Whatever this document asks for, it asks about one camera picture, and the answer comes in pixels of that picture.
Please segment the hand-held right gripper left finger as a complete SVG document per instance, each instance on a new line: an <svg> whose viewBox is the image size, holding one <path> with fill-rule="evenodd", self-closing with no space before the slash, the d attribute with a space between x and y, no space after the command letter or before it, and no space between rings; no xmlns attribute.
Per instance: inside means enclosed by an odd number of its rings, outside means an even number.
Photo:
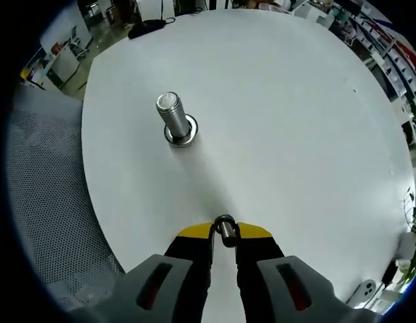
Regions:
<svg viewBox="0 0 416 323"><path fill-rule="evenodd" d="M101 322L200 322L211 284L213 224L183 229L164 254L122 276L95 307Z"/></svg>

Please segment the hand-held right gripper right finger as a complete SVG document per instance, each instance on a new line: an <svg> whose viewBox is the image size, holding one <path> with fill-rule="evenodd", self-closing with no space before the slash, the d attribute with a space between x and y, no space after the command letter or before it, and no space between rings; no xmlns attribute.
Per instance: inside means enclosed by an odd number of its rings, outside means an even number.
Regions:
<svg viewBox="0 0 416 323"><path fill-rule="evenodd" d="M237 283L247 322L379 322L340 301L332 283L297 256L285 256L266 229L239 223Z"/></svg>

